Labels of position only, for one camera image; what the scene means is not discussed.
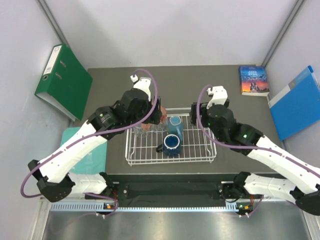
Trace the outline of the dark blue mug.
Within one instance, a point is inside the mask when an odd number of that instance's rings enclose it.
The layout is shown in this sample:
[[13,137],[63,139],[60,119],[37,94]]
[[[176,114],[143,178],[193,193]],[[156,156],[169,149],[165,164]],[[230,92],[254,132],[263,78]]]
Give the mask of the dark blue mug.
[[178,156],[181,152],[181,141],[175,134],[168,134],[164,137],[162,144],[159,145],[155,151],[163,153],[168,157]]

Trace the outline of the orange patterned mug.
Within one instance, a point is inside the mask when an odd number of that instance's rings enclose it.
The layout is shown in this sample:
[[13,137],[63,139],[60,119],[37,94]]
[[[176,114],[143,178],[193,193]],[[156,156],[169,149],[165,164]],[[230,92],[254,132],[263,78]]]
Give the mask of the orange patterned mug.
[[165,107],[163,107],[162,105],[160,106],[160,111],[161,111],[161,118],[160,118],[160,122],[163,123],[166,119],[167,119],[167,110]]

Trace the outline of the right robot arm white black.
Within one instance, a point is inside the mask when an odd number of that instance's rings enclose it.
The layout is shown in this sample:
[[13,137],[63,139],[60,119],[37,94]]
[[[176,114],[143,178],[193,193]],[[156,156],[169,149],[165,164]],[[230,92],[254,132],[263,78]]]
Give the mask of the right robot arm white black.
[[237,122],[228,104],[197,103],[189,113],[192,125],[208,128],[205,136],[212,142],[256,160],[280,174],[264,177],[250,172],[238,173],[228,188],[237,199],[248,195],[267,195],[295,204],[311,215],[320,214],[320,170],[285,151],[249,124]]

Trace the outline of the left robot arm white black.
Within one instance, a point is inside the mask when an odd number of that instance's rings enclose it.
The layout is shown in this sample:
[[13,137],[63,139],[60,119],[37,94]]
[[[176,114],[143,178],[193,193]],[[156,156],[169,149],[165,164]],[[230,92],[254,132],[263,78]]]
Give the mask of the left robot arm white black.
[[150,100],[144,91],[132,88],[113,105],[97,108],[51,156],[29,162],[28,168],[37,180],[40,193],[51,203],[75,194],[109,198],[114,184],[105,172],[78,174],[71,169],[92,150],[124,133],[138,121],[158,125],[162,117],[160,103],[160,97]]

